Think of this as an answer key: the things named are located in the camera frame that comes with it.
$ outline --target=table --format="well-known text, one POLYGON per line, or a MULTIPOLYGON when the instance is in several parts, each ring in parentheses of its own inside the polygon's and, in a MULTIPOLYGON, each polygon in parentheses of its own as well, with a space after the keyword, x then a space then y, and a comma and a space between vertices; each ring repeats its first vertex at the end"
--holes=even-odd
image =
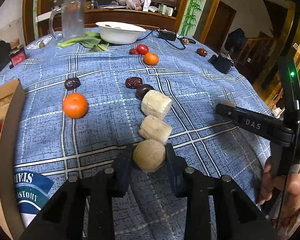
MULTIPOLYGON (((41 39, 47 42, 51 36, 41 39)), ((87 53, 78 44, 58 48, 54 39, 34 49, 39 41, 27 47, 25 62, 0 73, 0 86, 19 78, 27 95, 14 166, 16 197, 25 225, 70 175, 93 176, 109 167, 127 143, 143 140, 138 134, 145 117, 141 102, 135 90, 124 85, 131 76, 141 77, 173 100, 164 121, 173 127, 168 142, 176 154, 206 175, 230 175, 256 201, 262 167, 270 155, 269 142, 234 126, 214 109, 218 103, 231 101, 252 111, 271 111, 234 67, 222 74, 208 63, 214 53, 209 48, 197 43, 176 50, 152 33, 138 42, 160 57, 156 66, 149 66, 142 56, 129 55, 136 43, 87 53), (208 56, 196 54, 197 48, 205 48, 208 56), (64 81, 74 76, 81 86, 67 91, 64 81), (88 113, 81 119, 62 112, 62 101, 72 92, 88 100, 88 113)), ((174 44, 181 47, 178 40, 174 44)), ((126 196, 113 198, 116 239, 182 239, 186 199, 172 194, 166 167, 148 174, 133 170, 131 176, 126 196)))

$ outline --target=human hand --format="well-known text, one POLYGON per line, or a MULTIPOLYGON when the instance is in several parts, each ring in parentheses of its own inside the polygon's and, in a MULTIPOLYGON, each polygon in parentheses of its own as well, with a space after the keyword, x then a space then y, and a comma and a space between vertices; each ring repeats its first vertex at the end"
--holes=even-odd
MULTIPOLYGON (((262 176, 261 188, 259 193, 259 205, 272 198, 272 190, 276 187, 283 190, 286 176, 271 176, 271 156, 266 160, 264 174, 262 176)), ((281 218, 293 216, 300 208, 300 171, 289 175, 286 186, 289 197, 282 206, 281 218)))

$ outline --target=black robotic device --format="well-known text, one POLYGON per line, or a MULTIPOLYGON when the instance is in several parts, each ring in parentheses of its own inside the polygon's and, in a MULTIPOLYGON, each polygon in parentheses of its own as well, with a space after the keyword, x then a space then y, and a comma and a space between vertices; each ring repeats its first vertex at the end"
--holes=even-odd
MULTIPOLYGON (((277 175, 287 175, 293 164, 300 163, 300 85, 293 60, 280 58, 277 63, 286 98, 283 121, 223 104, 217 105, 216 112, 282 147, 277 175)), ((70 176, 33 219, 20 240, 82 239, 87 196, 90 196, 88 240, 114 240, 112 197, 123 197, 128 190, 133 150, 133 145, 127 145, 112 167, 94 177, 70 176)), ((175 155, 172 144, 166 145, 166 166, 174 195, 187 197, 184 240, 211 239, 210 195, 214 200, 218 240, 278 239, 265 215, 230 176, 217 179, 188 167, 184 158, 175 155)), ((266 202, 265 214, 270 212, 279 194, 275 191, 273 200, 266 202)))

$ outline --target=white bowl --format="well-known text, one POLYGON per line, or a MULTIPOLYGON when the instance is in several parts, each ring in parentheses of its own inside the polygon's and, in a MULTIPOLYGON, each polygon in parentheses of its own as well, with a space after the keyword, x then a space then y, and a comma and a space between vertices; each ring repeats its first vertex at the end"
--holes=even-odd
POLYGON ((120 45, 134 43, 146 31, 139 26, 120 22, 97 22, 96 25, 104 41, 120 45))

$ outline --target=green bamboo painting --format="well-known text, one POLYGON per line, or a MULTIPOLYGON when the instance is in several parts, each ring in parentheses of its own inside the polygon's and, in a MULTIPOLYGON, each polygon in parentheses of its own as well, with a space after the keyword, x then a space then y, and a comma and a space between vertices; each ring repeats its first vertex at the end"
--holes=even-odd
POLYGON ((182 23, 181 35, 188 35, 197 23, 196 12, 202 12, 201 4, 204 0, 190 0, 187 8, 187 12, 184 15, 184 22, 182 23))

